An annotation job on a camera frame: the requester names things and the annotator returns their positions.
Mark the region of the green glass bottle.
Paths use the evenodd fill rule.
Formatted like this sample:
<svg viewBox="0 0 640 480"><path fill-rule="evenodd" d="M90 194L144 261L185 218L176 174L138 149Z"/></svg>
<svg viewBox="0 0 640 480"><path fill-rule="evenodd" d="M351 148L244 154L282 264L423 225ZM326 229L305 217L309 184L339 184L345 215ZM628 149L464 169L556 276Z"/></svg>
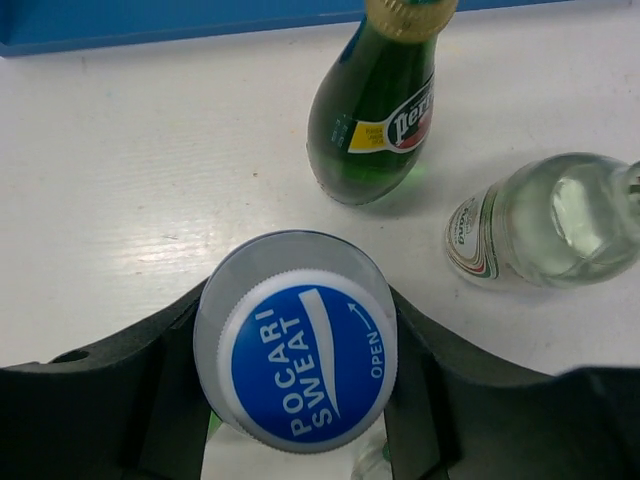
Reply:
<svg viewBox="0 0 640 480"><path fill-rule="evenodd" d="M222 424L222 420L214 412L211 412L211 415L209 418L207 437L211 438L219 429L221 424Z"/></svg>
<svg viewBox="0 0 640 480"><path fill-rule="evenodd" d="M368 1L365 16L321 82L307 153L324 192L373 202L414 167L434 107L435 50L454 1Z"/></svg>

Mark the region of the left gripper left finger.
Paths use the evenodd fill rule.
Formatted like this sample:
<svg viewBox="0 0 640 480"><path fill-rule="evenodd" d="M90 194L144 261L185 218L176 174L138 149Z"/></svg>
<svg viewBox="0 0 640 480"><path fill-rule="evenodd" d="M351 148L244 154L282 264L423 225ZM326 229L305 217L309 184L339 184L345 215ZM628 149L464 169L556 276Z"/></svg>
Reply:
<svg viewBox="0 0 640 480"><path fill-rule="evenodd" d="M49 363L2 369L2 478L199 478L211 415L192 350L202 291Z"/></svg>

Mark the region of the green glass bottle front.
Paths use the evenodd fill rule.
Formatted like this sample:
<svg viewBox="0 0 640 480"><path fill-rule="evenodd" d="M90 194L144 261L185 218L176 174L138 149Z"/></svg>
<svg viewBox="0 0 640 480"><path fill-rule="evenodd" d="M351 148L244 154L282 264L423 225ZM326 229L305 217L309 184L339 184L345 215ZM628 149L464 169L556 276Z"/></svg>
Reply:
<svg viewBox="0 0 640 480"><path fill-rule="evenodd" d="M214 412L211 412L211 415L209 418L207 437L211 438L219 429L221 424L222 424L222 420Z"/></svg>

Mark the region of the Pocari Sweat bottle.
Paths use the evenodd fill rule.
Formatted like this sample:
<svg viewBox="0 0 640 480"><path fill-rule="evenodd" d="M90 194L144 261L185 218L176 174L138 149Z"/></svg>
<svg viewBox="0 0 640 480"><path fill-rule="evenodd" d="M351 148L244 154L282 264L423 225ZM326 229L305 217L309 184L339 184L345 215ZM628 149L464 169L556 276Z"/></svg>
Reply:
<svg viewBox="0 0 640 480"><path fill-rule="evenodd" d="M355 245L276 231L211 274L193 352L221 421L278 450L326 452L361 436L390 398L396 309L381 270Z"/></svg>

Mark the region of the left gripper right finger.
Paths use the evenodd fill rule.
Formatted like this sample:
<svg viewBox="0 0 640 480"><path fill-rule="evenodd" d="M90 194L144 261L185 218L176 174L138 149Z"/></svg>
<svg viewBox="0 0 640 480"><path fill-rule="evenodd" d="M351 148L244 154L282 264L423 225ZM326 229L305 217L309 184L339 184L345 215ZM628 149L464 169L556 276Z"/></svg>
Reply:
<svg viewBox="0 0 640 480"><path fill-rule="evenodd" d="M398 373L385 410L397 479L635 479L639 372L558 376L501 359L394 295Z"/></svg>

